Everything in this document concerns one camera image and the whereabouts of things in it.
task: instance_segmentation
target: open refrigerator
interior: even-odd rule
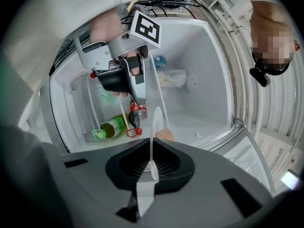
[[[258,179],[274,195],[264,157],[244,124],[234,118],[230,72],[221,46],[207,22],[183,18],[157,18],[162,26],[161,48],[151,49],[145,65],[148,117],[142,135],[125,133],[97,141],[92,131],[122,113],[117,98],[84,69],[77,52],[70,53],[40,90],[33,108],[31,129],[53,143],[62,154],[108,148],[149,138],[153,112],[159,106],[164,125],[175,141],[214,151]],[[161,87],[153,58],[164,56],[166,70],[183,69],[183,87]],[[121,97],[129,113],[131,98]]]

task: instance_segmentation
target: white fabric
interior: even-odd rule
[[[10,65],[36,93],[69,33],[96,15],[130,1],[28,0],[13,20],[2,49]]]

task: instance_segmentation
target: black and white square marker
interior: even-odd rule
[[[161,26],[139,11],[136,11],[134,15],[131,35],[141,38],[158,48],[161,46]]]

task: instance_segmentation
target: clear plastic bag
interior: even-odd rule
[[[183,69],[171,69],[157,72],[161,87],[182,87],[187,81],[187,73]]]

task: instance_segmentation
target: bright light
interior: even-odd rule
[[[296,185],[299,182],[299,179],[294,176],[289,171],[284,175],[284,177],[281,179],[283,183],[285,183],[286,186],[288,186],[290,189],[295,189]]]

